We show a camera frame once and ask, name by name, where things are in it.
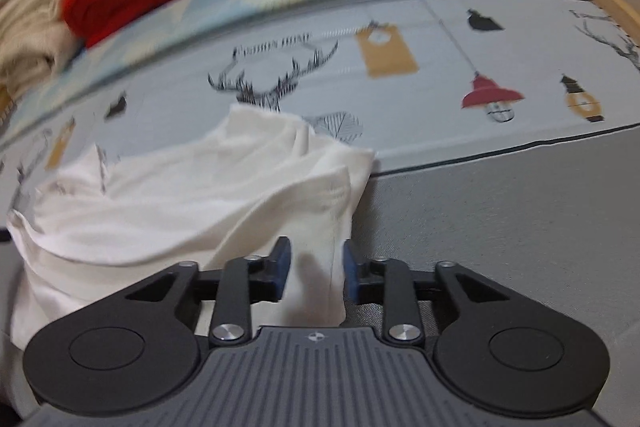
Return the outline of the white t-shirt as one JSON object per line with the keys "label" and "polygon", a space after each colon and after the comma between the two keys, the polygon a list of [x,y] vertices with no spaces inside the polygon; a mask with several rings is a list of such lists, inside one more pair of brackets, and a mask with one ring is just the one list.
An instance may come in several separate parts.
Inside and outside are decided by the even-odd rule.
{"label": "white t-shirt", "polygon": [[245,105],[201,139],[113,164],[88,147],[36,187],[29,213],[9,213],[24,262],[14,345],[171,265],[219,269],[280,237],[293,251],[284,294],[254,309],[254,325],[340,324],[342,247],[373,161],[303,119]]}

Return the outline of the deer print bed sheet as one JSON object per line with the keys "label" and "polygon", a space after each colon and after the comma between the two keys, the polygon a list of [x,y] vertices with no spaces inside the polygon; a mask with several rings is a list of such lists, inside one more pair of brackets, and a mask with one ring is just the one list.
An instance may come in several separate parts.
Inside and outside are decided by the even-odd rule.
{"label": "deer print bed sheet", "polygon": [[586,141],[639,170],[639,46],[591,0],[332,0],[234,23],[180,0],[82,54],[16,112],[1,205],[85,148],[116,162],[198,139],[234,104],[370,148],[379,176]]}

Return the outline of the cream folded blanket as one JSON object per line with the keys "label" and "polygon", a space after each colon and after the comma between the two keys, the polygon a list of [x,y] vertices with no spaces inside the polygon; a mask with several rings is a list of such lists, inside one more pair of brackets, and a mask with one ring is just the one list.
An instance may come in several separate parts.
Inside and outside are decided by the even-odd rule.
{"label": "cream folded blanket", "polygon": [[1,8],[1,87],[12,100],[66,67],[81,40],[62,19],[63,0],[8,0]]}

